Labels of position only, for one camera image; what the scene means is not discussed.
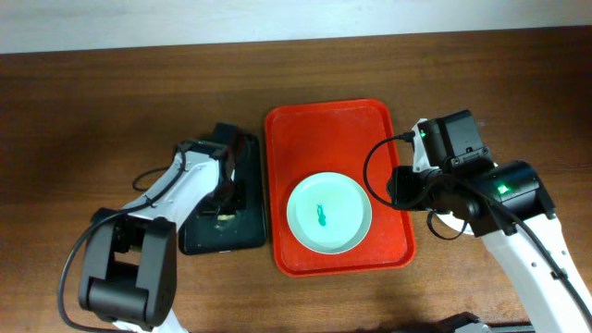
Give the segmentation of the green yellow sponge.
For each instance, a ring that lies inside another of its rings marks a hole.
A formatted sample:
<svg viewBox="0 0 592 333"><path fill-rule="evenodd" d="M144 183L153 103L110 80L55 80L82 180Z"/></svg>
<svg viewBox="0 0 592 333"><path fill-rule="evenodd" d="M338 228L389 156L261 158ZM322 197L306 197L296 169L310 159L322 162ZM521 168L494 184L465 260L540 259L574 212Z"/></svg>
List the green yellow sponge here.
<svg viewBox="0 0 592 333"><path fill-rule="evenodd" d="M217 221L221 221L221 222L225 222L225 221L230 221L236 218L235 214L218 214L216 216L216 220Z"/></svg>

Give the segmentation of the light blue plate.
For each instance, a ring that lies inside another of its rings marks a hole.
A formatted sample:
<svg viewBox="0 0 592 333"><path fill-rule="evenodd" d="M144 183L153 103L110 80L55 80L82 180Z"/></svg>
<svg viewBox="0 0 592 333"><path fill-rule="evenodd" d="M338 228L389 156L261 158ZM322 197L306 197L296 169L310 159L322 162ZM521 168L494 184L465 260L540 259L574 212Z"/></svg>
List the light blue plate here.
<svg viewBox="0 0 592 333"><path fill-rule="evenodd" d="M460 235L474 236L476 229L495 229L495 223L490 221L490 201L484 198L479 183L497 166L495 162L480 162L460 174L440 172L431 194L438 219Z"/></svg>

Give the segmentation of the pale green plate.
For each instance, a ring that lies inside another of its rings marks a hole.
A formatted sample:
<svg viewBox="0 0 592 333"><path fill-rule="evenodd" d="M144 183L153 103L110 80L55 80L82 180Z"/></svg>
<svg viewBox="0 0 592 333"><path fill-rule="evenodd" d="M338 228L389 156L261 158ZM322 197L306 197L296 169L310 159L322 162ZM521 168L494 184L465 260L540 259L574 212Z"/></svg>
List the pale green plate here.
<svg viewBox="0 0 592 333"><path fill-rule="evenodd" d="M372 217L362 186L335 172L303 179L287 202L292 235L305 248L326 255L345 253L359 245L371 228Z"/></svg>

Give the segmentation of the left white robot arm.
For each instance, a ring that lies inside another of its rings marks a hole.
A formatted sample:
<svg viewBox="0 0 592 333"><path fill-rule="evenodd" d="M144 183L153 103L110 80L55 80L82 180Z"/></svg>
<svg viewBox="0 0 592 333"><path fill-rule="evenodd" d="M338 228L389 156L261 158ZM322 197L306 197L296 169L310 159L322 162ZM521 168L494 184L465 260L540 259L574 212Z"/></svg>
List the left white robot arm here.
<svg viewBox="0 0 592 333"><path fill-rule="evenodd" d="M101 208L80 241L79 303L116 332L181 332L172 310L181 227L204 211L212 220L236 211L233 182L244 135L216 124L206 140L179 143L171 166L120 210Z"/></svg>

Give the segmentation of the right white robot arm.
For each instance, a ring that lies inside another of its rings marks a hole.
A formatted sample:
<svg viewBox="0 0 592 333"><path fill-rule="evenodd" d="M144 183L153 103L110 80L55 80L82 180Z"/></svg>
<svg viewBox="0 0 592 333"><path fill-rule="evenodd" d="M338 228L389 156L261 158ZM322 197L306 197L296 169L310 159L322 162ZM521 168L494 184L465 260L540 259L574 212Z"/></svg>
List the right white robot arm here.
<svg viewBox="0 0 592 333"><path fill-rule="evenodd" d="M389 206L450 217L471 231L512 282L535 331L590 331L591 294L534 168L497 164L468 110L421 119L399 138L412 145L413 164L394 168Z"/></svg>

